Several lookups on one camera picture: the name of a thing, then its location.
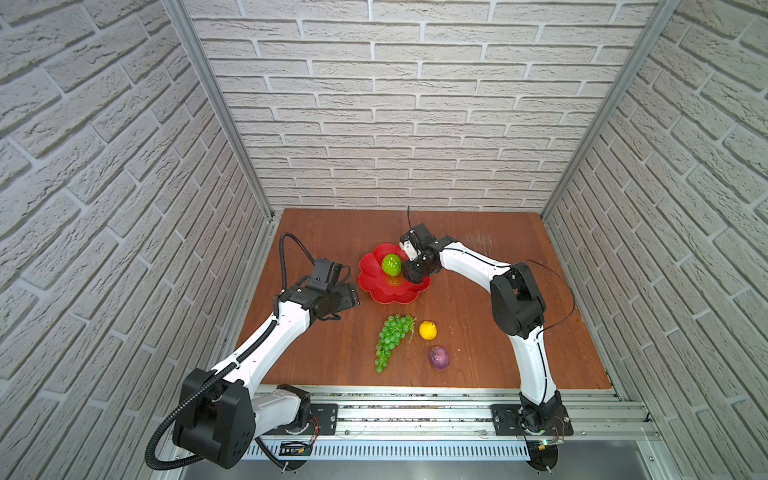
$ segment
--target green fruit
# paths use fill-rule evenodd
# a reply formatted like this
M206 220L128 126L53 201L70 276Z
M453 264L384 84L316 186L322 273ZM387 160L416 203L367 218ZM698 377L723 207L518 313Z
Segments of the green fruit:
M382 261L382 270L389 276L398 276L402 272L402 260L394 253L390 253Z

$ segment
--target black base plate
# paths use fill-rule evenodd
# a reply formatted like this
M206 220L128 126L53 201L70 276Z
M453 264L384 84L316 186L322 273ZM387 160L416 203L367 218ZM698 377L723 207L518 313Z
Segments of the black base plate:
M339 406L336 403L312 403L310 404L310 417L317 419L320 425L320 435L336 434L336 415L339 413ZM312 435L313 430L308 426L306 430L299 435ZM284 427L280 426L271 429L264 435L289 435Z
M519 403L507 403L503 405L491 405L491 415L493 415L493 428L496 435L500 437L514 435L530 435L518 423ZM564 406L557 411L557 418L545 431L544 435L558 435L569 437L574 434L574 428L571 420L568 418L568 412Z

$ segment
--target gray floor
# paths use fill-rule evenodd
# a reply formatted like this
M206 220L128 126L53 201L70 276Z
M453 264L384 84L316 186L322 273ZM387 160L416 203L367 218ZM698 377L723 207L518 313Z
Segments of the gray floor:
M202 461L186 467L183 480L474 480L488 478L568 478L578 480L648 480L635 442L568 442L560 448L553 475L536 472L525 462L307 462L281 477L267 461L243 461L229 470Z

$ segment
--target bunch of green grapes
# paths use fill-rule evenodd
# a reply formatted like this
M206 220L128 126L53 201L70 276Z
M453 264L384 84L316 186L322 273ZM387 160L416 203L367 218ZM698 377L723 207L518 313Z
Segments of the bunch of green grapes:
M381 373L389 364L389 357L400 340L410 332L413 336L413 326L416 318L410 315L400 316L399 313L390 316L384 322L384 328L379 332L379 342L376 344L376 371Z

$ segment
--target white brick wall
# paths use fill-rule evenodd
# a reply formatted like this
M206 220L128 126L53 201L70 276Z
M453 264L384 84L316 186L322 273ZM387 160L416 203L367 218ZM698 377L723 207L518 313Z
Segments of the white brick wall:
M0 478L147 478L263 218L161 2L0 18Z
M546 223L686 478L768 475L765 14L682 0Z
M277 210L538 212L654 7L185 1Z

